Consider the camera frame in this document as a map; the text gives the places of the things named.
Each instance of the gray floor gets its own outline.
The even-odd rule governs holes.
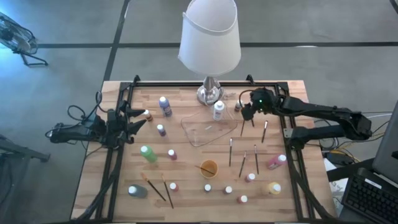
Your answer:
[[[236,0],[242,42],[398,41],[389,0]],[[189,0],[131,0],[120,42],[179,42]],[[112,43],[123,0],[2,0],[0,11],[30,28],[41,44]],[[68,105],[94,105],[111,49],[39,49],[47,68],[28,68],[0,47],[0,133],[50,152],[32,161],[11,223],[68,220],[84,149],[52,144],[44,132],[73,123]],[[118,49],[111,80],[201,80],[177,59],[178,49]],[[398,47],[245,48],[221,80],[305,80],[310,101],[361,111],[390,111],[398,100]],[[388,120],[375,118],[374,127]],[[379,142],[357,144],[359,159]]]

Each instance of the white paint bottle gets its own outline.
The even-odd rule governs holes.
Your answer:
[[[225,108],[225,105],[222,101],[217,101],[216,104],[214,104],[214,113],[213,113],[213,119],[216,121],[220,121],[223,117],[223,110]]]

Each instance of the purple paint bottle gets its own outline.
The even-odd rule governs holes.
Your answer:
[[[172,109],[170,107],[169,100],[166,97],[162,96],[159,99],[159,106],[162,109],[163,115],[165,117],[172,116]]]

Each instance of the paintbrush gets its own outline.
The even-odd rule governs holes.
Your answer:
[[[163,201],[166,202],[166,199],[164,199],[164,197],[162,196],[162,194],[160,194],[160,192],[155,188],[155,186],[150,182],[150,180],[148,180],[147,176],[144,173],[141,173],[141,177],[148,182],[148,184],[156,191],[157,194],[159,194],[159,196],[163,199]]]
[[[163,176],[163,174],[162,174],[162,179],[163,179],[163,184],[164,184],[164,187],[166,188],[167,196],[169,196],[169,201],[170,201],[170,204],[172,205],[172,208],[174,209],[173,202],[172,202],[172,198],[170,198],[170,193],[169,193],[169,190],[167,189],[166,180],[164,180],[164,176]]]
[[[268,121],[264,122],[264,130],[262,131],[262,139],[261,139],[261,143],[264,142],[264,138],[266,136],[266,131],[267,131],[267,125],[268,125]]]
[[[246,159],[246,152],[247,152],[247,151],[244,152],[243,161],[242,161],[242,166],[241,166],[241,171],[239,171],[239,178],[241,177],[241,174],[242,174],[244,160]]]
[[[245,120],[243,120],[243,124],[242,124],[241,137],[242,137],[242,133],[243,133],[244,122],[245,122]]]
[[[232,138],[229,139],[229,166],[231,167]]]
[[[256,157],[257,174],[260,174],[260,172],[259,172],[259,162],[258,162],[258,160],[257,160],[257,146],[256,146],[256,145],[254,145],[254,155],[255,155],[255,157]]]
[[[208,170],[206,170],[205,168],[202,168],[202,167],[200,167],[200,166],[196,166],[196,165],[195,165],[195,167],[197,167],[197,168],[199,168],[199,169],[201,169],[201,170],[204,170],[204,171],[206,171],[206,172],[209,172],[209,173],[211,173],[211,174],[213,174],[213,175],[216,175],[216,174],[213,173],[212,171],[208,171]]]

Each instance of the wooden tabletop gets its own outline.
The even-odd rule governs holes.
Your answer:
[[[304,82],[301,80],[287,81],[290,95],[308,101]],[[115,108],[120,82],[105,82],[103,85],[103,109]],[[120,173],[118,194],[114,211],[114,222],[288,222],[297,221],[292,188],[287,165],[268,170],[266,163],[272,157],[283,154],[285,151],[280,128],[279,117],[274,115],[256,114],[255,127],[246,122],[242,137],[240,137],[242,117],[233,111],[239,94],[247,87],[226,87],[226,103],[228,127],[232,131],[227,133],[223,127],[222,134],[200,134],[200,140],[211,141],[204,146],[195,147],[187,138],[182,128],[193,124],[194,120],[201,119],[207,113],[207,108],[199,104],[196,99],[195,87],[143,87],[135,88],[132,99],[134,109],[147,109],[154,120],[146,122],[136,136],[135,143],[126,144],[123,163]],[[159,108],[158,100],[161,96],[169,99],[173,115],[164,118]],[[249,94],[242,97],[244,102],[249,101]],[[105,114],[98,114],[106,119]],[[131,119],[137,121],[143,116]],[[268,121],[265,141],[261,143],[264,121]],[[313,120],[308,117],[296,118],[298,126],[313,127]],[[166,137],[161,137],[156,129],[158,124],[163,124],[167,132]],[[233,153],[231,167],[229,160],[229,139],[233,138]],[[253,145],[257,145],[259,175],[256,172]],[[158,155],[155,164],[150,164],[140,155],[143,145],[151,146]],[[98,144],[90,143],[88,152],[98,148]],[[174,149],[178,159],[171,161],[167,151]],[[243,154],[248,151],[242,177],[238,178]],[[326,176],[325,166],[318,147],[306,146],[302,151],[307,170],[310,188],[319,202],[335,215],[330,186]],[[88,157],[84,163],[80,184],[76,195],[72,218],[78,217],[91,203],[98,193],[101,185],[103,167],[106,158],[106,149],[100,149]],[[205,179],[195,165],[207,160],[214,160],[219,167],[218,174],[213,179]],[[163,201],[150,185],[142,180],[143,172],[156,186],[161,194],[167,198],[161,174],[164,174],[166,183],[175,182],[179,186],[178,192],[171,192],[174,209],[169,200]],[[244,176],[255,173],[254,182],[246,183]],[[278,182],[282,186],[279,195],[265,194],[263,189],[271,182]],[[134,198],[129,196],[127,188],[138,184],[148,190],[147,198]],[[212,191],[205,193],[205,184],[211,184]],[[223,194],[223,189],[232,186],[233,192]],[[108,211],[110,190],[104,204],[104,216]],[[248,202],[239,204],[236,198],[247,195]],[[305,200],[302,198],[302,207],[305,209]]]

